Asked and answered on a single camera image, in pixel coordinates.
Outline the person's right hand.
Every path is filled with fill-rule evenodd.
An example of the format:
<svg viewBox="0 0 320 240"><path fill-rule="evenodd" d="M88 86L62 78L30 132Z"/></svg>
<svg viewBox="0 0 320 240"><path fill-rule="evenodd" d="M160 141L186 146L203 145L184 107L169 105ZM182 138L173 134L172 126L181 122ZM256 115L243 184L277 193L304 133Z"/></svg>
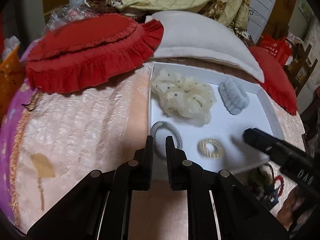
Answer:
<svg viewBox="0 0 320 240"><path fill-rule="evenodd" d="M290 191L279 210L277 220L288 232L295 232L306 223L314 208L309 195L296 186Z"/></svg>

